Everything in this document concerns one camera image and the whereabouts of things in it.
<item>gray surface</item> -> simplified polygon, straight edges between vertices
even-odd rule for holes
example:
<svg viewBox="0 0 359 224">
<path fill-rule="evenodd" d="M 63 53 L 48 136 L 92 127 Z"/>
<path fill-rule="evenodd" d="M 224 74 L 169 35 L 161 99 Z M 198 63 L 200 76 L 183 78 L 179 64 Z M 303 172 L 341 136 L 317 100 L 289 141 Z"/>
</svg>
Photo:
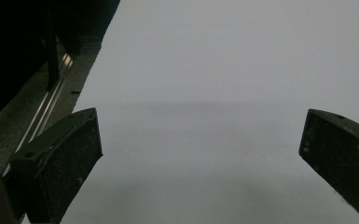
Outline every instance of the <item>gray surface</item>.
<svg viewBox="0 0 359 224">
<path fill-rule="evenodd" d="M 62 223 L 359 223 L 297 153 L 309 108 L 359 122 L 359 1 L 123 1 L 90 73 Z"/>
</svg>

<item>white background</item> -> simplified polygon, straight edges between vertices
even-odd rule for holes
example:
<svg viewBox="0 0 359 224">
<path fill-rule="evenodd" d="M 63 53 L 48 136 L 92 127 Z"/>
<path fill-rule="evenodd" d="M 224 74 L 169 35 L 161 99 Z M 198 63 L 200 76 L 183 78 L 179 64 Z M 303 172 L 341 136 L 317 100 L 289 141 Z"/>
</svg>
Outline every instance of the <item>white background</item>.
<svg viewBox="0 0 359 224">
<path fill-rule="evenodd" d="M 76 110 L 104 156 L 62 223 L 359 223 L 298 156 L 359 122 L 359 0 L 122 0 Z"/>
</svg>

